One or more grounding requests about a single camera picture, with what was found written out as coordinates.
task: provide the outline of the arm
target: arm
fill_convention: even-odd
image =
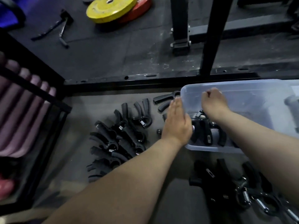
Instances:
[[[45,223],[147,223],[169,167],[191,134],[191,119],[176,98],[169,106],[160,140],[90,184]]]
[[[202,107],[269,181],[299,204],[299,140],[230,111],[225,97],[216,88],[202,94]]]

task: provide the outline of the translucent storage box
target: translucent storage box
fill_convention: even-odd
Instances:
[[[298,137],[295,124],[285,98],[294,95],[287,82],[278,79],[247,80],[233,82],[215,82],[186,85],[181,89],[181,97],[185,112],[192,115],[202,109],[202,92],[217,87],[226,96],[229,108],[242,116],[253,120],[267,128]],[[217,144],[217,129],[211,129],[213,145],[206,146],[200,140],[189,141],[186,148],[190,150],[242,153],[235,148],[231,139],[227,138],[224,147]]]

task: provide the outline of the right arm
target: right arm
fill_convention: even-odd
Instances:
[[[267,179],[299,205],[299,140],[232,112],[216,88],[202,94],[202,108]]]

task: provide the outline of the black rubber floor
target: black rubber floor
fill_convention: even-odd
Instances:
[[[280,3],[239,9],[236,2],[234,0],[229,20],[286,11]],[[153,0],[153,3],[142,17],[121,28],[108,29],[86,17],[87,6],[81,0],[40,0],[30,11],[26,26],[10,34],[65,79],[76,81],[199,68],[203,44],[192,45],[188,56],[174,57],[170,49],[170,0]],[[189,0],[189,24],[207,24],[211,4],[212,0]],[[65,49],[59,43],[59,29],[43,40],[32,42],[30,37],[59,19],[61,8],[67,9],[75,20],[64,35],[70,48]],[[297,61],[298,50],[299,40],[290,38],[287,33],[223,40],[214,66]]]

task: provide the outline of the left arm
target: left arm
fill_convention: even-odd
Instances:
[[[169,106],[160,140],[90,184],[44,223],[147,223],[170,165],[191,134],[191,119],[177,98]]]

